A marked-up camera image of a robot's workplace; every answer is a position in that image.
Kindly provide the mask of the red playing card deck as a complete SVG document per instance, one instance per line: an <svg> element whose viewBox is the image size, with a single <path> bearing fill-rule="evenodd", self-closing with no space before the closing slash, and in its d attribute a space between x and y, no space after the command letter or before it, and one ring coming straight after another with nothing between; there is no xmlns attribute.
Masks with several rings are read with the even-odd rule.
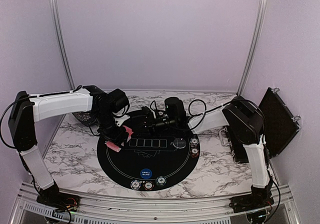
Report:
<svg viewBox="0 0 320 224"><path fill-rule="evenodd" d="M111 141L106 141L105 144L109 149L111 149L112 151L115 151L117 153L120 152L122 149L121 147L119 147L118 145L114 144Z"/></svg>

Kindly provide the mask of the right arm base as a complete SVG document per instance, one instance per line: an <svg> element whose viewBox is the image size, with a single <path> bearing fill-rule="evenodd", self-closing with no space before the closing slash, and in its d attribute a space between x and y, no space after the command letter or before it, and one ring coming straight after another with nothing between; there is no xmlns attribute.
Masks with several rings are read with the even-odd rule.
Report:
<svg viewBox="0 0 320 224"><path fill-rule="evenodd" d="M261 194L245 194L234 196L230 199L229 207L234 213L246 212L247 220L250 223L263 222L273 209L274 199L272 194L263 197Z"/></svg>

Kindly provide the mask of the black dealer button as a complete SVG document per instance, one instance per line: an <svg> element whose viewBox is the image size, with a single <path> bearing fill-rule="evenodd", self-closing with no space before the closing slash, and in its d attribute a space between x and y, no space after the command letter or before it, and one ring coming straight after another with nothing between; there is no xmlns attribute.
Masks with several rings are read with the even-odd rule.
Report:
<svg viewBox="0 0 320 224"><path fill-rule="evenodd" d="M176 138L172 144L176 149L184 149L187 146L187 142L183 138Z"/></svg>

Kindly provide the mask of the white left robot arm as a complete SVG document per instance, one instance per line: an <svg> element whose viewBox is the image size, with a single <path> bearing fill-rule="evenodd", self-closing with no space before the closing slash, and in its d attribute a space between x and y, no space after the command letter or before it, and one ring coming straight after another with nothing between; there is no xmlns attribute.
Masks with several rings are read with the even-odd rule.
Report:
<svg viewBox="0 0 320 224"><path fill-rule="evenodd" d="M56 93L30 95L21 91L17 94L8 120L13 146L51 206L60 206L64 199L37 146L35 123L69 113L90 112L100 137L122 148L130 139L123 126L129 116L117 113L129 105L122 90L106 93L95 85Z"/></svg>

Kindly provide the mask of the red playing card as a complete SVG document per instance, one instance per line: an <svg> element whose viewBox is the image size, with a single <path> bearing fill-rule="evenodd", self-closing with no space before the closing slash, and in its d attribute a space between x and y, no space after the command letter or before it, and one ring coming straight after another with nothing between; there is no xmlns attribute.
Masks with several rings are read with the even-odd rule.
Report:
<svg viewBox="0 0 320 224"><path fill-rule="evenodd" d="M133 134L134 132L133 132L133 130L132 130L130 127L128 127L128 126L123 125L123 127L125 128L125 131L126 131L127 134L128 134L127 142L129 142L130 139L132 138L132 134Z"/></svg>

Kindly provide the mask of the blue small blind button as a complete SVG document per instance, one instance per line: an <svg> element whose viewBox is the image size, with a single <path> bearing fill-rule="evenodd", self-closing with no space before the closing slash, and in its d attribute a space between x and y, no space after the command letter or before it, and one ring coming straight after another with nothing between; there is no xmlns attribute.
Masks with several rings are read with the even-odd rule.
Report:
<svg viewBox="0 0 320 224"><path fill-rule="evenodd" d="M152 177L153 173L150 169L144 168L140 171L140 177L144 180L148 180Z"/></svg>

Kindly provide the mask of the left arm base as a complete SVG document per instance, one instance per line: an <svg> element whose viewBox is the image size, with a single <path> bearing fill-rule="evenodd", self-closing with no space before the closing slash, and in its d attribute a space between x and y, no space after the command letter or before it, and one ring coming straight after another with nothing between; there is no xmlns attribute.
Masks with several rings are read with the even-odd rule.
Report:
<svg viewBox="0 0 320 224"><path fill-rule="evenodd" d="M37 192L38 203L56 208L58 212L77 211L79 207L80 197L61 192L56 183L46 189L39 188Z"/></svg>

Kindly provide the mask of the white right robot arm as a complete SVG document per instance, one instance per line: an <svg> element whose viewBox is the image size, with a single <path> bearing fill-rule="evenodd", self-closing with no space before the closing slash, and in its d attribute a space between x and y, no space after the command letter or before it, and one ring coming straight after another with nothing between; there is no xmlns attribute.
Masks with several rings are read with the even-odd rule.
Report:
<svg viewBox="0 0 320 224"><path fill-rule="evenodd" d="M252 101L241 96L223 103L213 109L192 115L185 110L183 102L177 97L165 100L165 110L143 106L141 115L145 118L143 126L154 135L160 129L173 129L178 132L200 134L219 127L228 127L236 141L245 149L251 169L251 193L247 203L258 208L267 200L267 193L273 178L269 171L269 156L266 147L266 120L263 112Z"/></svg>

